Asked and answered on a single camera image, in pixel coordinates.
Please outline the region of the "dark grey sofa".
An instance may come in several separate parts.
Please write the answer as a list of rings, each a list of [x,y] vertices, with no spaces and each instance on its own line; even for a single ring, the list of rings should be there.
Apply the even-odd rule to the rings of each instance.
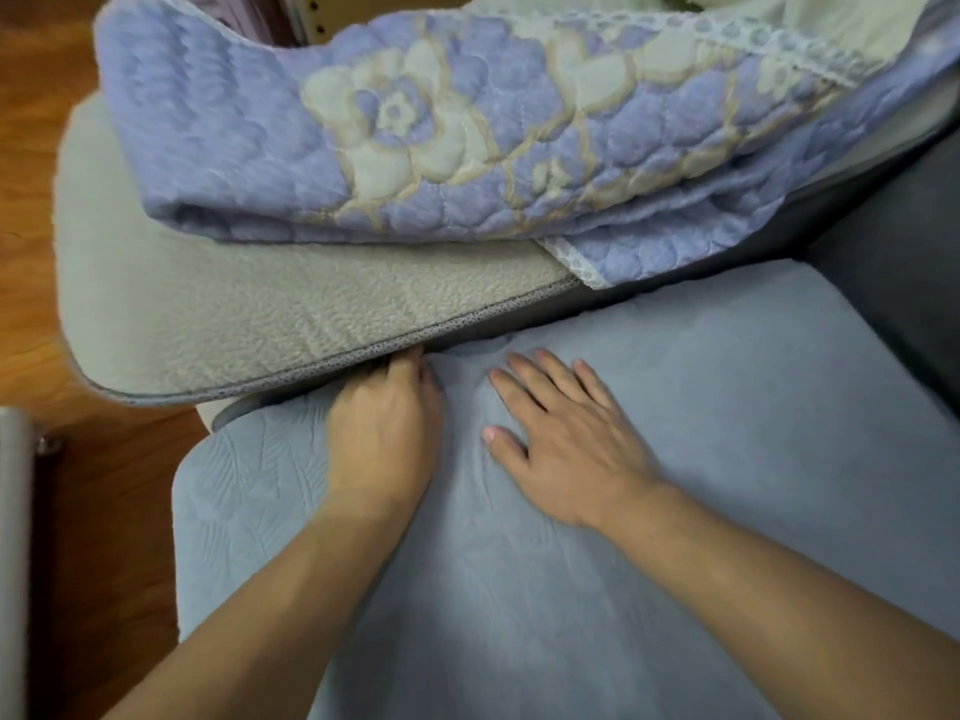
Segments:
[[[432,350],[598,310],[689,280],[793,259],[834,285],[911,375],[960,420],[960,123],[877,172],[784,205],[706,259],[611,289],[569,287],[427,338]]]

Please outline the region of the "person's left forearm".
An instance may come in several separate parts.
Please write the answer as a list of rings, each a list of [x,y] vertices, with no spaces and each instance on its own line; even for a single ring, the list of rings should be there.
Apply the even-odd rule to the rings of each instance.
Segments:
[[[306,720],[411,503],[331,499],[102,720]]]

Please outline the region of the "wooden furniture panel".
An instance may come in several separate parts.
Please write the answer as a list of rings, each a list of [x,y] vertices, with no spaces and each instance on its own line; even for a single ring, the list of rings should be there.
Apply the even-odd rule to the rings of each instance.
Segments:
[[[304,45],[328,42],[351,25],[403,10],[461,8],[473,0],[283,0],[296,40]]]

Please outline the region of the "pale green cloth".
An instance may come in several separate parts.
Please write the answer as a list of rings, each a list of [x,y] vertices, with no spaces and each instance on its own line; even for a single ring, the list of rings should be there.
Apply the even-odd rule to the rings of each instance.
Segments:
[[[464,10],[614,28],[676,27],[856,87],[893,64],[958,0],[473,0]]]

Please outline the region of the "person's right hand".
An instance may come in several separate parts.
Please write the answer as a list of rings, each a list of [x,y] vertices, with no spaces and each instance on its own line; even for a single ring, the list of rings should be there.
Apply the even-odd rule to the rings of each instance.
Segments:
[[[618,403],[618,415],[597,414],[575,400],[569,415],[552,415],[517,380],[508,356],[489,382],[521,429],[516,438],[530,460],[528,472],[507,473],[536,508],[569,525],[606,531],[616,516],[638,513],[643,502],[668,489],[657,459]]]

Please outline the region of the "grey metal post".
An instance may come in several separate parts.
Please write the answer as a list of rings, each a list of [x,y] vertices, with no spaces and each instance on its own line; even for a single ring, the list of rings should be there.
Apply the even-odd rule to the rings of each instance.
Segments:
[[[0,720],[26,720],[35,431],[0,407]]]

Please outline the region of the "light blue embossed mattress pad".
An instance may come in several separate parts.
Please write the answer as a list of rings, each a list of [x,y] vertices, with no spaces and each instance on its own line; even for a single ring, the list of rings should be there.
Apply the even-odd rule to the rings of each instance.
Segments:
[[[960,639],[960,421],[843,295],[778,261],[431,355],[439,472],[308,720],[769,720],[713,638],[491,462],[489,371],[582,358],[668,477]]]

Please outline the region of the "beige textured cushion mat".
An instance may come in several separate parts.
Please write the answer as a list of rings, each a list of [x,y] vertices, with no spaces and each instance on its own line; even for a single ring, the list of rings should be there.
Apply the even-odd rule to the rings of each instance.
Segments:
[[[53,183],[56,305],[78,375],[135,406],[237,398],[465,329],[596,300],[532,242],[225,244],[150,219],[100,95],[72,111]]]

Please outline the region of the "blue floral quilted blanket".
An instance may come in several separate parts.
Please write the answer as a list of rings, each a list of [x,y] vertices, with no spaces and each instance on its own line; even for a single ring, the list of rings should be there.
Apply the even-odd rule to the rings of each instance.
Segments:
[[[532,240],[594,290],[762,230],[960,62],[960,0],[851,87],[676,26],[418,9],[318,46],[112,0],[101,93],[144,213],[222,243]]]

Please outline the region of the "person's right forearm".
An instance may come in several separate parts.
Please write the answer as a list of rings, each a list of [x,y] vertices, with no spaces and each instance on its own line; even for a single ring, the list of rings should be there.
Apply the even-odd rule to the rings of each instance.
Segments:
[[[960,642],[653,483],[591,525],[697,618],[787,720],[960,720]]]

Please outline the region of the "purple fabric item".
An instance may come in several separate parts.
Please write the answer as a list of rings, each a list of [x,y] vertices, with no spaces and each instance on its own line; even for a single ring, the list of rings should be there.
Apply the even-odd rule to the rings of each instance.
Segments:
[[[295,47],[305,41],[292,0],[183,1],[256,42]]]

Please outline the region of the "person's left hand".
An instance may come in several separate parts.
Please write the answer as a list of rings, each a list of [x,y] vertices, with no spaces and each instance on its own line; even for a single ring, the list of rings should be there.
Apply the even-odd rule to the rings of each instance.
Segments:
[[[352,375],[328,413],[322,508],[407,525],[436,472],[443,405],[441,395],[416,397],[376,386],[381,367]]]

